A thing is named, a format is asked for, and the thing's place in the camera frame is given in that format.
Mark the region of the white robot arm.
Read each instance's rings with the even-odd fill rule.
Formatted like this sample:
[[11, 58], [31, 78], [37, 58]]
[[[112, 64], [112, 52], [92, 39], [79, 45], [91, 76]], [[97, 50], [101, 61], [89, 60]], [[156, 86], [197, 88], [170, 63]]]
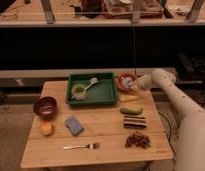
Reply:
[[175, 171], [205, 171], [205, 109], [180, 90], [173, 73], [161, 68], [135, 81], [140, 90], [159, 87], [166, 94], [182, 121], [178, 131]]

